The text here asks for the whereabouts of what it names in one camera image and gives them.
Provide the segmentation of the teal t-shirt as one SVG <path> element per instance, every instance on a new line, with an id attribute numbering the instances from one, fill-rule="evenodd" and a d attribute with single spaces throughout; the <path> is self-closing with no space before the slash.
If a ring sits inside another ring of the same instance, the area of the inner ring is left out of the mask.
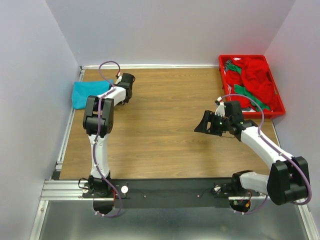
<path id="1" fill-rule="evenodd" d="M 105 80 L 75 82 L 71 95 L 72 108 L 75 110 L 84 109 L 89 96 L 101 95 L 107 92 L 110 88 L 111 84 Z"/>

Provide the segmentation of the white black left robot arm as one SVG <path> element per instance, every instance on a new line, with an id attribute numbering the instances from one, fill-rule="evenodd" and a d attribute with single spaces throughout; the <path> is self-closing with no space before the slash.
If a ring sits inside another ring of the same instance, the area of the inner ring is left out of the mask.
<path id="1" fill-rule="evenodd" d="M 97 96 L 90 95 L 86 101 L 82 125 L 90 142 L 92 162 L 86 188 L 101 198 L 114 191 L 106 182 L 110 179 L 108 137 L 114 126 L 114 108 L 130 101 L 135 80 L 130 73 L 118 75 L 109 90 Z"/>

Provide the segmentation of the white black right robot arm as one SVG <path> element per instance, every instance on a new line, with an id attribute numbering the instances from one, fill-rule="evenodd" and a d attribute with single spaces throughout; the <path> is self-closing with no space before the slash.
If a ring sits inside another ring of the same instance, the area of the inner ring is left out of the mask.
<path id="1" fill-rule="evenodd" d="M 267 175 L 244 170 L 232 175 L 230 191 L 241 196 L 247 190 L 262 193 L 278 206 L 287 203 L 302 205 L 310 202 L 312 189 L 308 162 L 284 151 L 262 131 L 261 126 L 245 119 L 238 101 L 216 100 L 215 111 L 206 110 L 196 133 L 222 137 L 226 132 L 251 148 L 267 165 Z"/>

